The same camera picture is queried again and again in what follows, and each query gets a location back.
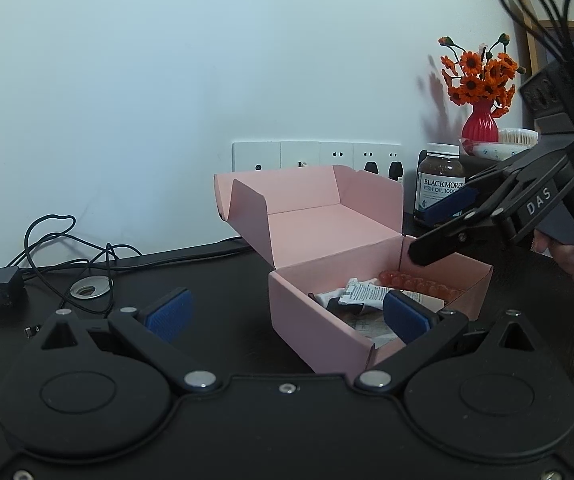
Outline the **black power plug right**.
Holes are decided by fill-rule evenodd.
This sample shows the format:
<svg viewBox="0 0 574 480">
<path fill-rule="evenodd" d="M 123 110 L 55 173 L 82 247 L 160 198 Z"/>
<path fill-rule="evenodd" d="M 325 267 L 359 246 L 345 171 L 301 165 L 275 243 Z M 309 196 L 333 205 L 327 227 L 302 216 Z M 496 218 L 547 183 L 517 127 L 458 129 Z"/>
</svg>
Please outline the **black power plug right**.
<svg viewBox="0 0 574 480">
<path fill-rule="evenodd" d="M 398 181 L 404 174 L 402 162 L 400 160 L 393 160 L 388 169 L 388 178 Z"/>
</svg>

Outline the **brown fish oil bottle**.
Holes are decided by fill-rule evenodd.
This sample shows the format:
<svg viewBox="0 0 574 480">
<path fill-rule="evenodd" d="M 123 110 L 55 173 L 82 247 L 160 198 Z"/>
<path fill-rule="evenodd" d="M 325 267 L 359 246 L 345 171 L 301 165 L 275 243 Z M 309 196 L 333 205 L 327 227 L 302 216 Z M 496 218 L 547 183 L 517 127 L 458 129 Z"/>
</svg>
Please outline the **brown fish oil bottle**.
<svg viewBox="0 0 574 480">
<path fill-rule="evenodd" d="M 424 221 L 426 210 L 456 192 L 465 183 L 460 148 L 455 144 L 429 143 L 418 159 L 414 218 Z"/>
</svg>

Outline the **pink cardboard box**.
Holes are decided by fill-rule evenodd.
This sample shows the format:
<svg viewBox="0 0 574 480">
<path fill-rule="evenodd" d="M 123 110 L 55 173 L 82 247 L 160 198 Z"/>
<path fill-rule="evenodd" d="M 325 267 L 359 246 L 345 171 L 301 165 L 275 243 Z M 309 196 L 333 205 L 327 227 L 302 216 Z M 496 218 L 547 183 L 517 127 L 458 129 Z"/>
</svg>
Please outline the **pink cardboard box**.
<svg viewBox="0 0 574 480">
<path fill-rule="evenodd" d="M 220 217 L 273 266 L 273 329 L 317 374 L 354 379 L 404 346 L 375 347 L 310 297 L 351 278 L 386 270 L 428 278 L 460 290 L 451 308 L 478 318 L 491 266 L 458 254 L 415 266 L 398 182 L 347 166 L 305 167 L 218 174 L 214 194 Z"/>
</svg>

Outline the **white wall socket strip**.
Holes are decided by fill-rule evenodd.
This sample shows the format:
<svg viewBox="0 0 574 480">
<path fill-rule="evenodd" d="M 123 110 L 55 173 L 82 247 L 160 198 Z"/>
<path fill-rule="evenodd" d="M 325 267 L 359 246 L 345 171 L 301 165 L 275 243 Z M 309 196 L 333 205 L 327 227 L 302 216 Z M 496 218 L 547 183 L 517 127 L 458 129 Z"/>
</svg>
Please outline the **white wall socket strip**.
<svg viewBox="0 0 574 480">
<path fill-rule="evenodd" d="M 367 162 L 377 162 L 379 175 L 388 178 L 393 160 L 403 166 L 400 144 L 345 141 L 237 141 L 232 144 L 232 170 L 261 171 L 285 168 L 343 165 L 364 170 Z"/>
</svg>

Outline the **wooden door frame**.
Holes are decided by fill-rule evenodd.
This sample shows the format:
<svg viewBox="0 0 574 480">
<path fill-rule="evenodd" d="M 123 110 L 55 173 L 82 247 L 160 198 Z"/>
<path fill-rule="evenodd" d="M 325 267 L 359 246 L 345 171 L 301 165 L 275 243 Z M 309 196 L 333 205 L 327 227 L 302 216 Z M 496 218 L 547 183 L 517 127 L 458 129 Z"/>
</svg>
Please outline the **wooden door frame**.
<svg viewBox="0 0 574 480">
<path fill-rule="evenodd" d="M 568 21 L 572 0 L 499 0 L 502 8 L 551 57 L 519 89 L 534 122 L 546 134 L 574 133 L 574 42 Z"/>
</svg>

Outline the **orange artificial flowers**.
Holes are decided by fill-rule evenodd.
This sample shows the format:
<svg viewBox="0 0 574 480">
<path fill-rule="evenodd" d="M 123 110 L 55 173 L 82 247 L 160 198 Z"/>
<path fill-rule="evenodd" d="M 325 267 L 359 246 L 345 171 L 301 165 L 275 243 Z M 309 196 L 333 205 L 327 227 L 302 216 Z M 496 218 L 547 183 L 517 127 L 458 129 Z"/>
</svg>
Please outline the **orange artificial flowers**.
<svg viewBox="0 0 574 480">
<path fill-rule="evenodd" d="M 457 106 L 488 104 L 494 119 L 508 114 L 516 94 L 514 80 L 525 73 L 508 54 L 510 42 L 503 32 L 491 46 L 467 50 L 449 36 L 440 37 L 439 46 L 449 50 L 440 58 L 449 100 Z"/>
</svg>

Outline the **white cream tube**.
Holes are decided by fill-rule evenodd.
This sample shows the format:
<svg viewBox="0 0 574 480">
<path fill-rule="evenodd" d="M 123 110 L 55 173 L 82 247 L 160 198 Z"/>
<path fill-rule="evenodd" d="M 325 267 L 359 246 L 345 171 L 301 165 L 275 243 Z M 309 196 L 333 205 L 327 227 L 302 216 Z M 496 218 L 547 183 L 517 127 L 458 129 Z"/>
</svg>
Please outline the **white cream tube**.
<svg viewBox="0 0 574 480">
<path fill-rule="evenodd" d="M 310 292 L 309 298 L 326 310 L 359 312 L 383 309 L 383 300 L 388 292 L 392 292 L 391 287 L 378 285 L 375 280 L 359 281 L 351 278 L 345 287 L 318 294 Z"/>
</svg>

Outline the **black power plug left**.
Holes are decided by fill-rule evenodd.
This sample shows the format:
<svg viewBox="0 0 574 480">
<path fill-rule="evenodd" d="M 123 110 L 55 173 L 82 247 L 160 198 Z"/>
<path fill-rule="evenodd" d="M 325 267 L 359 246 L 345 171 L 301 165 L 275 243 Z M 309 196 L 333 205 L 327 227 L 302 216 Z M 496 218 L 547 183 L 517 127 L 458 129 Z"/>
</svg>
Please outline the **black power plug left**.
<svg viewBox="0 0 574 480">
<path fill-rule="evenodd" d="M 377 162 L 373 162 L 372 160 L 365 164 L 364 170 L 372 172 L 372 174 L 379 174 Z"/>
</svg>

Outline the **black power adapter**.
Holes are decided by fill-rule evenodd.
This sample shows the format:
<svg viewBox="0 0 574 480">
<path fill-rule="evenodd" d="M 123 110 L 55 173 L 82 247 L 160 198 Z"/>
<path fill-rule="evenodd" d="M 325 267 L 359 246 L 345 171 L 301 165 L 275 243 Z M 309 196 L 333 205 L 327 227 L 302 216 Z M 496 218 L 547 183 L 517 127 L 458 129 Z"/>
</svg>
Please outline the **black power adapter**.
<svg viewBox="0 0 574 480">
<path fill-rule="evenodd" d="M 24 291 L 22 272 L 17 266 L 0 268 L 0 308 L 11 307 Z"/>
</svg>

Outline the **cotton swab pack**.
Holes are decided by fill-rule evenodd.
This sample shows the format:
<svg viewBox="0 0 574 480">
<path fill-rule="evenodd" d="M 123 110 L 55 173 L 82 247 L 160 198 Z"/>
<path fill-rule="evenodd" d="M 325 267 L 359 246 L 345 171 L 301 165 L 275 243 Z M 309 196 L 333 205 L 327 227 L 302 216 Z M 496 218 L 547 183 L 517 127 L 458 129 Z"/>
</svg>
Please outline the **cotton swab pack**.
<svg viewBox="0 0 574 480">
<path fill-rule="evenodd" d="M 498 142 L 461 140 L 468 155 L 500 162 L 533 148 L 539 141 L 539 133 L 524 128 L 502 128 Z"/>
</svg>

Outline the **metal desk grommet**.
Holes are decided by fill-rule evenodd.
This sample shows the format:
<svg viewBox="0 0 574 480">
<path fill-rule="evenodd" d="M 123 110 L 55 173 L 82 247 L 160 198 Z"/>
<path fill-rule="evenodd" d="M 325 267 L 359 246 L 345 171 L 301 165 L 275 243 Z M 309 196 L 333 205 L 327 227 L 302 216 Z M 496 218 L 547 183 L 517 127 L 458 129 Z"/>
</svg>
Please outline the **metal desk grommet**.
<svg viewBox="0 0 574 480">
<path fill-rule="evenodd" d="M 112 281 L 107 276 L 94 275 L 81 278 L 70 287 L 70 295 L 76 300 L 92 300 L 108 294 Z"/>
</svg>

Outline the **red vase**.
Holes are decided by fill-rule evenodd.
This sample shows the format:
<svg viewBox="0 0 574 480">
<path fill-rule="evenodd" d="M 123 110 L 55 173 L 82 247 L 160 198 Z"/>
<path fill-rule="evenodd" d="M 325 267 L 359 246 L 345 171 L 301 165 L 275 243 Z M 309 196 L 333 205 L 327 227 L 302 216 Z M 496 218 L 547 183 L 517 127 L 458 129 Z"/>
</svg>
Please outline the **red vase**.
<svg viewBox="0 0 574 480">
<path fill-rule="evenodd" d="M 467 118 L 463 130 L 462 138 L 472 142 L 499 141 L 499 129 L 496 121 L 492 117 L 492 103 L 489 101 L 478 101 L 473 104 L 470 117 Z"/>
</svg>

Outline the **black power plug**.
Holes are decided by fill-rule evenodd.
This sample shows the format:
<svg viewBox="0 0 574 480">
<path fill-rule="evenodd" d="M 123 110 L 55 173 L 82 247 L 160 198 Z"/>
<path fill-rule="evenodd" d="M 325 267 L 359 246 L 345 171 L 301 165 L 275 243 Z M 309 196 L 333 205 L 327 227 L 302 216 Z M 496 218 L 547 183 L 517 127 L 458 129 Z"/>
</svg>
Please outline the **black power plug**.
<svg viewBox="0 0 574 480">
<path fill-rule="evenodd" d="M 372 174 L 379 174 L 377 162 L 373 162 L 372 160 L 365 164 L 364 170 L 372 172 Z"/>
<path fill-rule="evenodd" d="M 393 160 L 388 169 L 388 178 L 398 181 L 404 174 L 402 162 L 400 160 Z"/>
</svg>

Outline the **clear bag alcohol pads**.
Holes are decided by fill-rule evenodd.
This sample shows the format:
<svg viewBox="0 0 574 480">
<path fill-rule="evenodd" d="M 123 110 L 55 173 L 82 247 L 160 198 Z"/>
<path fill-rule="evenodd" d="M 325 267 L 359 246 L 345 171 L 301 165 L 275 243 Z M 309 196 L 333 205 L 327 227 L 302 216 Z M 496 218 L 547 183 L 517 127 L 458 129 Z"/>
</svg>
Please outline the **clear bag alcohol pads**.
<svg viewBox="0 0 574 480">
<path fill-rule="evenodd" d="M 380 311 L 356 316 L 350 325 L 353 330 L 366 337 L 376 349 L 389 344 L 398 338 L 397 334 L 387 325 Z"/>
</svg>

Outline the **black storage box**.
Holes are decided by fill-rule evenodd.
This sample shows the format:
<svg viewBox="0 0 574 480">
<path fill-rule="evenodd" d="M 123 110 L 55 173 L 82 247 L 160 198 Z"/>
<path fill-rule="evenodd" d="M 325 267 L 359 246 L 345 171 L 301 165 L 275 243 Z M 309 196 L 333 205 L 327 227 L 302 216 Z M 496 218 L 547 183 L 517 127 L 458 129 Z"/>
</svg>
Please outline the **black storage box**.
<svg viewBox="0 0 574 480">
<path fill-rule="evenodd" d="M 464 169 L 466 183 L 473 181 L 503 181 L 514 170 L 509 160 L 492 160 L 462 154 L 460 162 Z"/>
</svg>

